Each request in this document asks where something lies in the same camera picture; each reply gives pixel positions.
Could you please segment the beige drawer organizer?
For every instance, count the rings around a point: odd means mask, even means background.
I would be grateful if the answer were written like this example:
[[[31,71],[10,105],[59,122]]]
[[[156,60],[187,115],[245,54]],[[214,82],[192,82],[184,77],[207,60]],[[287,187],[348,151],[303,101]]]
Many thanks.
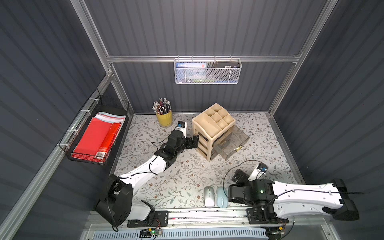
[[[223,137],[235,125],[236,120],[218,103],[213,104],[192,120],[193,135],[199,135],[197,151],[206,159],[212,160],[214,142]]]

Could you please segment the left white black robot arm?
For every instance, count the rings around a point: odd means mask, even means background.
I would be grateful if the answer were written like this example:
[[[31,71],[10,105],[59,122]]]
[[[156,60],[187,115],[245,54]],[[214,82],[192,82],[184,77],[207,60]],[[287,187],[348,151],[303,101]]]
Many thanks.
[[[168,140],[154,155],[136,169],[120,176],[110,175],[96,205],[96,212],[112,226],[115,232],[125,220],[155,220],[155,208],[146,201],[134,201],[138,190],[153,177],[171,167],[185,149],[196,149],[199,135],[185,137],[180,128],[173,130]]]

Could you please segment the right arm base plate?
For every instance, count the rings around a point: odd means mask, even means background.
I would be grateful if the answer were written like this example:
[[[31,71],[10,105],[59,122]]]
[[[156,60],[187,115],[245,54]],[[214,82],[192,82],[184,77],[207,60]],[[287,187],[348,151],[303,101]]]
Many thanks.
[[[250,225],[257,224],[283,224],[289,223],[289,219],[279,218],[276,214],[265,213],[262,209],[246,209],[246,215]]]

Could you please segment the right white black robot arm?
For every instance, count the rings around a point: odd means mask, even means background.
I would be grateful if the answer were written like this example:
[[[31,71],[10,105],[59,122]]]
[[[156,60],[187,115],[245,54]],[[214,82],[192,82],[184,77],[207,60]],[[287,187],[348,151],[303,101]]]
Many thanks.
[[[322,215],[338,221],[357,221],[359,211],[341,179],[321,185],[295,185],[249,176],[236,170],[228,201],[249,206],[250,224],[287,223],[290,217]]]

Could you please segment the light blue computer mouse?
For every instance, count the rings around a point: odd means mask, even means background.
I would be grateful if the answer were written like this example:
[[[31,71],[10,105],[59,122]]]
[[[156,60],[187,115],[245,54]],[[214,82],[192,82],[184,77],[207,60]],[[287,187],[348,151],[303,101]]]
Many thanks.
[[[217,188],[217,206],[219,208],[227,208],[229,204],[227,189],[224,187]]]

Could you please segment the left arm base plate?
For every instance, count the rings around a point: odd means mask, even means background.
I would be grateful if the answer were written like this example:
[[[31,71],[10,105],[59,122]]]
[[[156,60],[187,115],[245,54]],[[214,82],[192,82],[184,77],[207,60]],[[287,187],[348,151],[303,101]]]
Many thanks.
[[[128,228],[155,228],[166,227],[169,220],[169,211],[150,212],[149,216],[143,220],[128,220]]]

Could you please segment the clear top drawer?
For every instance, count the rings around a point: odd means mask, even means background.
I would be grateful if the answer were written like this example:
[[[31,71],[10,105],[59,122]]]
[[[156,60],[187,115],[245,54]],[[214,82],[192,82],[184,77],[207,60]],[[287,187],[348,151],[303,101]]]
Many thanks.
[[[214,141],[213,150],[223,159],[228,160],[248,142],[250,137],[239,127],[233,125],[221,137]]]

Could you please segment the grey computer mouse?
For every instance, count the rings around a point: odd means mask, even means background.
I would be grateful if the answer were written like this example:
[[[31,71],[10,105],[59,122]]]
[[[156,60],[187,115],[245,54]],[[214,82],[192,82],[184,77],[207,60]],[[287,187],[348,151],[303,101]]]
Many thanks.
[[[206,208],[215,207],[215,191],[211,186],[204,188],[204,204]]]

